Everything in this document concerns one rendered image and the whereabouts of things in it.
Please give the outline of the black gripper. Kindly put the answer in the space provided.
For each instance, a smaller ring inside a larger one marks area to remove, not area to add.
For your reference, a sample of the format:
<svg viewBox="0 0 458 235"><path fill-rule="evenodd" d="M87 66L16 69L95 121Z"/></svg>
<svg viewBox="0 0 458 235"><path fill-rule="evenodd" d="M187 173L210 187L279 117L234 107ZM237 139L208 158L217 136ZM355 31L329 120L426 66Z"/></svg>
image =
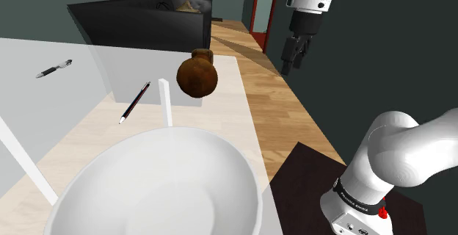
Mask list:
<svg viewBox="0 0 458 235"><path fill-rule="evenodd" d="M322 14L298 10L293 12L289 25L289 30L293 32L293 37L286 39L281 55L281 60L283 61L282 75L287 76L293 66L294 68L300 68L304 56L308 53L312 36L318 33L322 20Z"/></svg>

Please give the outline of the red framed door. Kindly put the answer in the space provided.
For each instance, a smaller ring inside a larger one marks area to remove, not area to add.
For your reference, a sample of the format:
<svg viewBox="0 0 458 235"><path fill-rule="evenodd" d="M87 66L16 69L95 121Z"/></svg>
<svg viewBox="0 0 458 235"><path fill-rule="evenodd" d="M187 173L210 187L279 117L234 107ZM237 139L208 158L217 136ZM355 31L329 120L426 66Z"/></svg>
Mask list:
<svg viewBox="0 0 458 235"><path fill-rule="evenodd" d="M275 0L253 0L250 14L249 33L263 52L266 51L271 14Z"/></svg>

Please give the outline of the brown round vase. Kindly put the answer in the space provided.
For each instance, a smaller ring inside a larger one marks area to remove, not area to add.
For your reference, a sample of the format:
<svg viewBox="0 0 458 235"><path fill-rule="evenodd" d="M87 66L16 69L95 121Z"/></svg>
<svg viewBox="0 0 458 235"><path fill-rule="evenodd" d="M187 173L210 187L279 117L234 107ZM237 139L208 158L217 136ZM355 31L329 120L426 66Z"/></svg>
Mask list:
<svg viewBox="0 0 458 235"><path fill-rule="evenodd" d="M176 81L181 90L193 98L202 98L213 93L218 82L213 51L195 49L191 58L183 61L178 68Z"/></svg>

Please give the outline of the dark robot stand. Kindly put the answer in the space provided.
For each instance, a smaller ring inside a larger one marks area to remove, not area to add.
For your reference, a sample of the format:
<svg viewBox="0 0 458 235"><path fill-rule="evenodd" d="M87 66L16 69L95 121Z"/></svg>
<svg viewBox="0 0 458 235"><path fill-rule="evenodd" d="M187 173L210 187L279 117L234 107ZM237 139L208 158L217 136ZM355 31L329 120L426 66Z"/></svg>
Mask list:
<svg viewBox="0 0 458 235"><path fill-rule="evenodd" d="M320 197L346 166L298 142L270 181L283 235L335 235ZM423 206L390 191L385 197L393 235L427 235Z"/></svg>

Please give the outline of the black sofa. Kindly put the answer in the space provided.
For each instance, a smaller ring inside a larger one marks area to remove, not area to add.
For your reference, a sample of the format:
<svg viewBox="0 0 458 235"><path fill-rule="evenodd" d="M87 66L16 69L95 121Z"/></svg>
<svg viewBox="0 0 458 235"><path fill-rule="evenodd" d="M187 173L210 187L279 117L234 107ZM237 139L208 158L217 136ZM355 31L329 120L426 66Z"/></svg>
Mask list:
<svg viewBox="0 0 458 235"><path fill-rule="evenodd" d="M212 0L107 0L69 4L90 45L191 52L209 48Z"/></svg>

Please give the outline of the black and red pen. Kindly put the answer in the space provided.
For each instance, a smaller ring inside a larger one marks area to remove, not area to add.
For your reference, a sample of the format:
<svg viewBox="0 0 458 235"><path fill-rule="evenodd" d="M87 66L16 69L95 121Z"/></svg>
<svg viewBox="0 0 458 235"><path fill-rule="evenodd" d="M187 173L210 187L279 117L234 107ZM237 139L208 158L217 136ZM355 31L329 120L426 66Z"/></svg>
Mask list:
<svg viewBox="0 0 458 235"><path fill-rule="evenodd" d="M123 123L126 118L130 115L131 111L134 109L134 107L138 104L139 100L142 98L142 96L145 94L146 90L149 88L150 82L147 82L142 89L139 91L135 99L131 102L127 110L123 113L119 120L119 124Z"/></svg>

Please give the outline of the large white bowl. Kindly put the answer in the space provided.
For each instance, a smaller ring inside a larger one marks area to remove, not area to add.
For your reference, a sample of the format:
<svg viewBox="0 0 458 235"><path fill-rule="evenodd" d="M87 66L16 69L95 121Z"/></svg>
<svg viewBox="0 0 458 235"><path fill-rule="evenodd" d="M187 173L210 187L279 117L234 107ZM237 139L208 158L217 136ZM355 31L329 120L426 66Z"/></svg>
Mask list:
<svg viewBox="0 0 458 235"><path fill-rule="evenodd" d="M259 235L244 154L210 131L167 127L108 148L66 186L43 235Z"/></svg>

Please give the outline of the black and silver pen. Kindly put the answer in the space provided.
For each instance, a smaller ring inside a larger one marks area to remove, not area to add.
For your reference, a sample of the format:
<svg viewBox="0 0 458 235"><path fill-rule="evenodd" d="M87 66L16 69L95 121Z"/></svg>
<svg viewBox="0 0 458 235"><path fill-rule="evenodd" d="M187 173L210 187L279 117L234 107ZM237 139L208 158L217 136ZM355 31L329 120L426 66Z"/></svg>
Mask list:
<svg viewBox="0 0 458 235"><path fill-rule="evenodd" d="M62 62L62 63L60 63L60 64L58 64L58 65L56 65L56 66L54 66L54 67L51 67L51 68L49 68L49 69L47 69L47 70L45 70L45 71L43 71L43 72L37 74L35 78L36 78L36 79L39 79L39 78L41 78L41 77L47 76L47 75L50 74L50 73L53 73L54 71L56 71L56 70L58 70L58 69L66 68L67 66L69 66L69 65L72 64L72 61L73 61L73 60L68 59L68 60L66 60L66 61L64 61L64 62Z"/></svg>

